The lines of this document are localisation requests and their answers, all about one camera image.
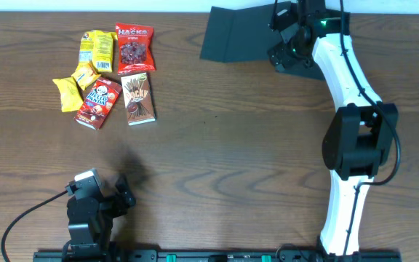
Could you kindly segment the black storage box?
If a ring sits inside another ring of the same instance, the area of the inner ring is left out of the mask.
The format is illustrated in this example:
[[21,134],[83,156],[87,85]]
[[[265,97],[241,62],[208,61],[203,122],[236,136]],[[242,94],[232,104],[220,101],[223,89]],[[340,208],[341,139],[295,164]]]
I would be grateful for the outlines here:
[[306,68],[302,61],[293,65],[282,65],[275,54],[268,51],[283,42],[281,34],[272,31],[273,10],[295,11],[297,4],[282,2],[250,7],[246,9],[225,9],[213,7],[209,14],[207,29],[201,48],[200,58],[219,63],[241,63],[267,60],[278,73],[301,76],[309,79],[324,80],[324,75],[317,64]]

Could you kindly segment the brown Pocky box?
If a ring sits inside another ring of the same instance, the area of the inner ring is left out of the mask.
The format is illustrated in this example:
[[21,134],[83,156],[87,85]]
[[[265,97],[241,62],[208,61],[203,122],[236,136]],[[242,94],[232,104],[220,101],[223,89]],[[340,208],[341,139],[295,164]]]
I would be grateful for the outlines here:
[[129,126],[154,122],[156,114],[153,107],[151,86],[147,73],[121,77],[124,104]]

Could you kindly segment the red Hacks candy bag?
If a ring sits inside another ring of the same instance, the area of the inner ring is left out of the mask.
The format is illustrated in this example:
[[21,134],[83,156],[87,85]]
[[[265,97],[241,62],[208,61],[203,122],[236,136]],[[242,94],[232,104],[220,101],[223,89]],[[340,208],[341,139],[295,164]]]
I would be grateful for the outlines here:
[[155,71],[151,52],[154,29],[150,26],[116,23],[119,45],[118,75]]

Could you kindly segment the large yellow snack bag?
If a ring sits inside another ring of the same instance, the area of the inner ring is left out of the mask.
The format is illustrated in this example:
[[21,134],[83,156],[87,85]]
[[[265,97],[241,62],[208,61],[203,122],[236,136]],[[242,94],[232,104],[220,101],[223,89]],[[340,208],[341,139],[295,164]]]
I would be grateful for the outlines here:
[[93,30],[83,34],[80,42],[78,67],[92,63],[98,72],[113,71],[114,32]]

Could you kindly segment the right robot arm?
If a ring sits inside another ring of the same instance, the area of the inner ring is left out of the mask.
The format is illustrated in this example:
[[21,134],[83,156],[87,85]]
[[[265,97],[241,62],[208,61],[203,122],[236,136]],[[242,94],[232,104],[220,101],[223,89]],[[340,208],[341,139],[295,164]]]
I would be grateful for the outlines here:
[[371,88],[354,54],[350,15],[324,1],[297,1],[274,9],[268,24],[282,41],[268,51],[271,64],[286,72],[303,64],[318,66],[335,106],[322,141],[330,171],[327,218],[314,251],[294,247],[294,261],[400,261],[397,251],[361,251],[359,225],[367,192],[387,184],[401,162],[396,132],[399,117]]

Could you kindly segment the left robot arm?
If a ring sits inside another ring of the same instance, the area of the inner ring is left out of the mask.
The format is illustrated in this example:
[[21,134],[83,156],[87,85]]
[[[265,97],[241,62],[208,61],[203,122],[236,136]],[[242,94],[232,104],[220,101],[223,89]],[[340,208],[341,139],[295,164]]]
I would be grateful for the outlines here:
[[136,204],[125,175],[120,175],[116,191],[105,196],[95,169],[74,177],[65,187],[68,231],[71,239],[61,252],[62,261],[116,261],[119,251],[111,244],[114,218],[126,215]]

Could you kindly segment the red Hello Panda box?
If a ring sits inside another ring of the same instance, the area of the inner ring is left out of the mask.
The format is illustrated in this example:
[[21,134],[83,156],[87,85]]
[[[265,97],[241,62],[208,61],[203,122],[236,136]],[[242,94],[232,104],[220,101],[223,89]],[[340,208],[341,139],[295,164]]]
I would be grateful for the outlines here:
[[99,77],[86,96],[74,120],[94,130],[99,130],[122,91],[120,84]]

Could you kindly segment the yellow snack packet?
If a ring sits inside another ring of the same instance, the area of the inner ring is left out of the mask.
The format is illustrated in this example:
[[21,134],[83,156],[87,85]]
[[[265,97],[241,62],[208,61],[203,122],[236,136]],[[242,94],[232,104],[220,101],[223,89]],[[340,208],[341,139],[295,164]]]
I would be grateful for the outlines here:
[[61,111],[63,113],[78,111],[83,104],[83,100],[75,79],[69,76],[62,79],[53,79],[52,81],[60,92]]

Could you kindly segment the small orange-yellow snack packet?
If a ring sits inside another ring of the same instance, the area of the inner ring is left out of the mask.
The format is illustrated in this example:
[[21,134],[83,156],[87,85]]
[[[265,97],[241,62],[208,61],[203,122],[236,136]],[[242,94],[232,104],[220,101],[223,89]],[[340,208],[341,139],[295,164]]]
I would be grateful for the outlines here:
[[100,74],[95,70],[93,64],[88,62],[79,65],[71,76],[75,79],[78,86],[85,90],[100,77]]

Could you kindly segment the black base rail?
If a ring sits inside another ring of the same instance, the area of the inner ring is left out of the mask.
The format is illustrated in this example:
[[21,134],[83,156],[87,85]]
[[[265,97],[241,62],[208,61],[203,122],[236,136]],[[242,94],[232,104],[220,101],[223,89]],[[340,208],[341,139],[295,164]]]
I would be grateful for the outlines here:
[[232,251],[172,251],[155,250],[120,251],[114,257],[94,258],[94,261],[116,262],[300,262],[300,261],[360,261],[401,262],[398,252],[367,251],[340,258],[324,255],[314,250],[281,250],[278,252],[232,252]]

